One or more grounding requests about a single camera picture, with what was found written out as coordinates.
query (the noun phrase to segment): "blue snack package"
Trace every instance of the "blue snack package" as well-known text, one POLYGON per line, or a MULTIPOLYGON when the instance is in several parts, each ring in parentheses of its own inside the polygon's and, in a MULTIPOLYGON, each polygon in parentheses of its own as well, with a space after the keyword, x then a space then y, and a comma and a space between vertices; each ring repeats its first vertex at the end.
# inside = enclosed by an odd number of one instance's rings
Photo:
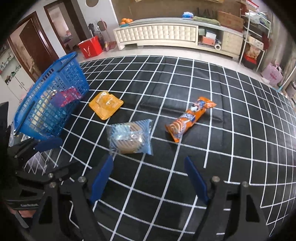
POLYGON ((138 120, 107 126, 110 154, 145 153, 153 155, 152 120, 138 120))

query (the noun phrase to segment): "red box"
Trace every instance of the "red box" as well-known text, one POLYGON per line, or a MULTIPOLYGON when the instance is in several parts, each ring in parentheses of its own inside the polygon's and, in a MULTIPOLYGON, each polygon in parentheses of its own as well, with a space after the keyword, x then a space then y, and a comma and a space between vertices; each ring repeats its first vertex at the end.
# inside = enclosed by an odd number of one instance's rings
POLYGON ((250 58, 245 53, 242 58, 242 63, 244 64, 245 67, 249 69, 254 69, 257 66, 257 61, 253 58, 250 58))
POLYGON ((214 46, 215 45, 215 42, 216 42, 215 39, 210 39, 210 38, 207 38, 205 36, 202 37, 202 43, 203 44, 214 46))
POLYGON ((103 52, 98 40, 98 36, 84 40, 79 43, 78 46, 85 58, 98 56, 100 53, 103 52))

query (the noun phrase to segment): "metal screw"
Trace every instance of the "metal screw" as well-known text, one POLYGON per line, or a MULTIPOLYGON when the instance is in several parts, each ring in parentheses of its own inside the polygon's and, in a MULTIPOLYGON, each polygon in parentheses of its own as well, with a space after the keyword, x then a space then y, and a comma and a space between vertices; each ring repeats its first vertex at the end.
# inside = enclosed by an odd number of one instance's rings
POLYGON ((86 181, 86 177, 78 177, 78 181, 80 182, 80 183, 83 183, 83 182, 85 182, 86 181))
POLYGON ((213 181, 214 183, 218 183, 218 182, 220 182, 220 177, 213 176, 213 177, 212 177, 212 181, 213 181))
POLYGON ((249 186, 249 184, 248 184, 246 181, 244 181, 244 182, 242 182, 242 186, 243 186, 244 188, 247 188, 247 187, 249 186))
POLYGON ((56 182, 51 182, 51 183, 49 184, 49 187, 50 187, 50 188, 54 188, 56 185, 57 185, 56 182))

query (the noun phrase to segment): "orange snack wrapper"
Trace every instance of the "orange snack wrapper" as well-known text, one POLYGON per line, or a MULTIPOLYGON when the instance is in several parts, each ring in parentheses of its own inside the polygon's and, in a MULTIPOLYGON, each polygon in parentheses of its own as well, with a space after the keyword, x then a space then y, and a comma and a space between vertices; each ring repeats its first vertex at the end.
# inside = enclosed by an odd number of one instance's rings
POLYGON ((112 116, 123 101, 107 91, 100 92, 90 103, 89 107, 102 119, 106 120, 112 116))
POLYGON ((175 142, 179 142, 181 136, 193 126, 208 108, 214 108, 216 104, 205 97, 198 100, 177 120, 166 125, 166 130, 172 135, 175 142))

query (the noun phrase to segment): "cardboard box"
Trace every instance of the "cardboard box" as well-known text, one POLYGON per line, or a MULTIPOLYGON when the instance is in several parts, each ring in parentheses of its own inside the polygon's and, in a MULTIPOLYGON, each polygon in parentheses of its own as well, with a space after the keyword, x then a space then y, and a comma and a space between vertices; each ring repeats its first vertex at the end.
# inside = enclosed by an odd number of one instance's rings
POLYGON ((203 43, 203 44, 207 44, 207 45, 214 46, 214 45, 215 45, 215 40, 203 36, 203 37, 202 37, 202 43, 203 43))
POLYGON ((217 20, 223 27, 231 28, 238 32, 242 32, 243 30, 244 20, 230 13, 218 11, 217 20))
POLYGON ((213 31, 206 30, 205 36, 210 39, 216 40, 217 35, 213 31))
POLYGON ((224 3, 224 0, 206 0, 209 2, 224 3))

